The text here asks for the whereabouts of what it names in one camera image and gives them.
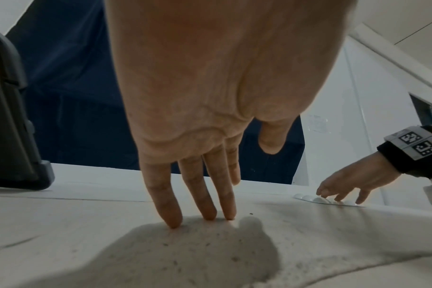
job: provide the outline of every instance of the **white table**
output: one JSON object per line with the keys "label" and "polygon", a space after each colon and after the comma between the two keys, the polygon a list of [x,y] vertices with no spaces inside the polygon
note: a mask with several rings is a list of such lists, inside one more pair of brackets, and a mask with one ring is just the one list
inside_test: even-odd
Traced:
{"label": "white table", "polygon": [[137,171],[54,170],[47,191],[0,189],[0,288],[432,288],[432,212],[308,203],[292,195],[314,187],[243,181],[237,219],[209,223],[175,175],[185,220],[170,230]]}

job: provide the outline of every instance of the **palm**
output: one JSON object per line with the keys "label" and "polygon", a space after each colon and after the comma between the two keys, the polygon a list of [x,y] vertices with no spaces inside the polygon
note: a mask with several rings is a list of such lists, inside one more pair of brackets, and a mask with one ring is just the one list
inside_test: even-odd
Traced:
{"label": "palm", "polygon": [[170,163],[178,161],[203,216],[214,218],[203,156],[232,219],[230,179],[240,181],[243,131],[255,117],[263,122],[262,149],[281,149],[333,65],[354,1],[146,2],[122,15],[107,2],[115,68],[145,183],[161,216],[179,225],[169,186]]}

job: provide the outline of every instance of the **blue fabric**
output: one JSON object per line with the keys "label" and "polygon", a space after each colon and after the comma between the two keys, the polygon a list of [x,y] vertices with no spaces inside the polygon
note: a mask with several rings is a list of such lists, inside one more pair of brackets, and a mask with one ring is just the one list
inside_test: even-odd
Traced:
{"label": "blue fabric", "polygon": [[[101,0],[35,0],[8,38],[28,76],[23,92],[43,159],[55,163],[138,169],[110,57]],[[298,118],[282,151],[264,154],[260,123],[240,145],[243,180],[290,184],[304,151]],[[172,166],[179,173],[178,166]]]}

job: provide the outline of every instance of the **white ceiling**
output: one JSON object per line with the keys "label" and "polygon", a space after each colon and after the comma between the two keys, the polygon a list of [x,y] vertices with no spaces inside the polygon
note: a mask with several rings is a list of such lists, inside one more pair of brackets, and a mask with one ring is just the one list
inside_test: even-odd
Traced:
{"label": "white ceiling", "polygon": [[384,0],[365,24],[432,70],[432,0]]}

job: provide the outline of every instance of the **wrist strap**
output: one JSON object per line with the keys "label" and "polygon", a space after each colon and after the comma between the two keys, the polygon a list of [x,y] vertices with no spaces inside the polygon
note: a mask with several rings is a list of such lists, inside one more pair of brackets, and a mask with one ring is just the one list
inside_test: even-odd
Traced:
{"label": "wrist strap", "polygon": [[432,126],[412,126],[387,136],[377,150],[398,172],[432,178]]}

